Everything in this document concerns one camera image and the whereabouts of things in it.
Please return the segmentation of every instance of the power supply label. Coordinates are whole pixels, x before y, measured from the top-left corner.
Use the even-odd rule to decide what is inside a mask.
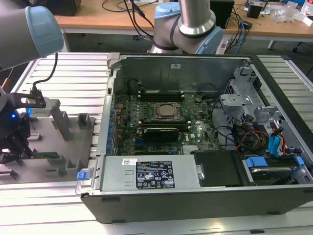
[[[172,161],[137,162],[137,189],[175,188]]]

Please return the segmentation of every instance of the motherboard chip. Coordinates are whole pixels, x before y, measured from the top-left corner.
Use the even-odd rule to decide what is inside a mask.
[[[180,120],[180,105],[178,103],[168,102],[168,103],[156,103],[151,104],[154,108],[154,118],[156,119],[175,119]]]
[[[161,105],[160,106],[160,114],[162,115],[162,117],[173,117],[174,116],[174,109],[172,105]]]
[[[145,142],[176,142],[178,137],[177,128],[146,128],[142,138]]]

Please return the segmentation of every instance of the wooden desk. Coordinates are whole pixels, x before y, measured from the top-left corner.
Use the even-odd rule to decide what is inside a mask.
[[[122,0],[109,0],[105,7],[118,10],[116,4]],[[95,33],[95,34],[130,34],[136,35],[136,31],[130,21],[127,12],[110,12],[101,6],[103,0],[82,0],[80,9],[74,17],[61,16],[58,24],[63,33]],[[245,0],[235,0],[235,9]],[[144,6],[146,17],[153,23],[156,4]],[[275,23],[271,16],[265,15],[258,19],[247,18],[246,12],[237,9],[236,12],[243,20],[253,23],[248,37],[256,40],[275,40],[275,41],[303,41],[313,42],[313,27],[308,27],[303,22],[294,23],[284,22]],[[137,23],[144,30],[153,34],[153,28],[144,19],[136,15]],[[224,39],[227,40],[237,33],[238,26],[231,19],[227,29],[224,29]]]

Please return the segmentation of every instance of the cpu socket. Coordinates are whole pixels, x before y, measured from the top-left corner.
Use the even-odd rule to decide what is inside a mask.
[[[178,103],[153,104],[155,119],[180,119]]]

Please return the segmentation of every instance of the blue cable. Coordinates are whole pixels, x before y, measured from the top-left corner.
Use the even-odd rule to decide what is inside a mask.
[[[239,20],[240,23],[241,23],[241,27],[242,27],[242,29],[243,29],[243,30],[242,30],[242,35],[241,35],[241,40],[240,40],[239,45],[238,45],[238,48],[237,48],[237,50],[236,50],[236,52],[235,52],[235,55],[237,55],[237,53],[239,52],[239,50],[240,50],[240,48],[241,48],[241,46],[242,46],[242,44],[243,44],[243,42],[244,42],[244,38],[245,38],[245,28],[244,28],[244,23],[243,23],[243,21],[242,21],[240,18],[237,18],[237,17],[231,17],[231,18]]]

